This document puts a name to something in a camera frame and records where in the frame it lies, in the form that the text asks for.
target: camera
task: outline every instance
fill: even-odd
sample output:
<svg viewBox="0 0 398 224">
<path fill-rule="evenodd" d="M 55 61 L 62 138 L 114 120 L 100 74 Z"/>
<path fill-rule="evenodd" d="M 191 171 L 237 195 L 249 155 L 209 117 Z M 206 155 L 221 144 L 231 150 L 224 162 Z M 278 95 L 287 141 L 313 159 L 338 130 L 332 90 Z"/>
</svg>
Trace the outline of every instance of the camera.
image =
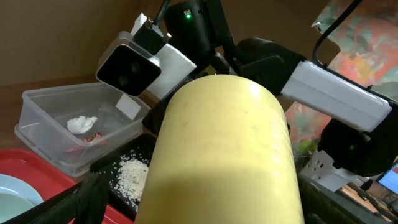
<svg viewBox="0 0 398 224">
<path fill-rule="evenodd" d="M 99 60 L 96 77 L 128 95 L 140 95 L 162 73 L 160 62 L 121 32 Z"/>
</svg>

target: black tray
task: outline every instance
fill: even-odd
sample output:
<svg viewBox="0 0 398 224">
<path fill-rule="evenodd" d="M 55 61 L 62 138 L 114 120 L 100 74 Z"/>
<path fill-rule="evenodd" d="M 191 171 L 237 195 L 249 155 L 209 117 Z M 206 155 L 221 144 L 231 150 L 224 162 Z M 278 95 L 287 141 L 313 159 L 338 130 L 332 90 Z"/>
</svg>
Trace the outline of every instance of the black tray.
<svg viewBox="0 0 398 224">
<path fill-rule="evenodd" d="M 90 166 L 91 172 L 99 172 L 100 175 L 109 180 L 109 204 L 123 215 L 135 220 L 138 204 L 132 204 L 129 199 L 123 197 L 118 190 L 113 187 L 118 182 L 119 162 L 122 156 L 130 159 L 135 158 L 149 166 L 156 144 L 156 138 L 150 134 L 141 134 L 136 139 L 128 142 L 113 152 L 102 157 Z"/>
</svg>

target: light blue plate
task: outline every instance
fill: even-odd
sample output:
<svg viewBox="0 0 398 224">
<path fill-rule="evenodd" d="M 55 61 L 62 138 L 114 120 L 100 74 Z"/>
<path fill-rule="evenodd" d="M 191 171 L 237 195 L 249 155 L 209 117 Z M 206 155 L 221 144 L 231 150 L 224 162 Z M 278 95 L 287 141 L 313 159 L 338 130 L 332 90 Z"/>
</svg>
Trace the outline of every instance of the light blue plate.
<svg viewBox="0 0 398 224">
<path fill-rule="evenodd" d="M 11 194 L 23 198 L 33 206 L 43 202 L 40 194 L 37 193 L 32 186 L 20 179 L 4 174 L 0 174 L 0 193 Z"/>
<path fill-rule="evenodd" d="M 0 223 L 12 219 L 33 207 L 30 202 L 23 198 L 0 193 Z"/>
</svg>

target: white tissue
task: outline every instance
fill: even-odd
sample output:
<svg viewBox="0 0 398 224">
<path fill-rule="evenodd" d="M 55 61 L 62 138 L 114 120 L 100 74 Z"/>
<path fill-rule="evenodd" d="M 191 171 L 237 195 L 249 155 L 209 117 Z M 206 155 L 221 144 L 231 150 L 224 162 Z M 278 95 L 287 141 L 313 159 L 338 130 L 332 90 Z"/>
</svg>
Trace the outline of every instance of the white tissue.
<svg viewBox="0 0 398 224">
<path fill-rule="evenodd" d="M 95 121 L 97 121 L 96 117 L 86 118 L 85 116 L 80 116 L 73 118 L 67 123 L 68 130 L 72 134 L 83 134 L 93 127 Z"/>
</svg>

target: red tray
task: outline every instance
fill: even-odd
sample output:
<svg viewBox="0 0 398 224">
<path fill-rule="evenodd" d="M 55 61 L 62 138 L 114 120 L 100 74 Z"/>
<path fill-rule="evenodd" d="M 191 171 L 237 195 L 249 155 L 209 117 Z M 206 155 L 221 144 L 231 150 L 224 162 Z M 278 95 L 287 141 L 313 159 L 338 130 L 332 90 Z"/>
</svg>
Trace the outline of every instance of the red tray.
<svg viewBox="0 0 398 224">
<path fill-rule="evenodd" d="M 23 149 L 0 149 L 0 174 L 6 174 L 30 184 L 48 200 L 75 185 L 76 182 L 38 155 Z M 134 224 L 134 222 L 108 205 L 104 224 Z"/>
</svg>

